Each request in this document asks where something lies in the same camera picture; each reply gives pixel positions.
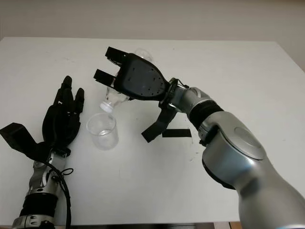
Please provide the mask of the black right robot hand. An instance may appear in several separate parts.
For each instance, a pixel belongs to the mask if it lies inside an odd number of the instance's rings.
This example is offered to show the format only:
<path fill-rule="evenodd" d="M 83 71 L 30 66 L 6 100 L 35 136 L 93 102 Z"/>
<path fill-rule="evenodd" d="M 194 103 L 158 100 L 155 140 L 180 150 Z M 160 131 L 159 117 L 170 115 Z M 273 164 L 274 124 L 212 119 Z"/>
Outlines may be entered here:
<path fill-rule="evenodd" d="M 120 69 L 116 76 L 96 70 L 93 78 L 97 82 L 136 100 L 161 101 L 165 98 L 170 83 L 151 62 L 112 47 L 108 47 L 105 56 Z"/>

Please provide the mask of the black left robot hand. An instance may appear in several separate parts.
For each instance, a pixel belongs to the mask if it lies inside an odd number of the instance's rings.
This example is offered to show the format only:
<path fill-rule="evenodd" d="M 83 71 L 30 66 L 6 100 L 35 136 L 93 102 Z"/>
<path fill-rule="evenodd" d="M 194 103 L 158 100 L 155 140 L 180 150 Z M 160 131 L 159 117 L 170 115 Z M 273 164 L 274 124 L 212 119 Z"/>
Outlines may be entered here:
<path fill-rule="evenodd" d="M 72 78 L 66 76 L 58 89 L 53 104 L 48 108 L 42 124 L 43 140 L 61 156 L 69 156 L 72 143 L 80 129 L 84 90 L 72 95 Z"/>

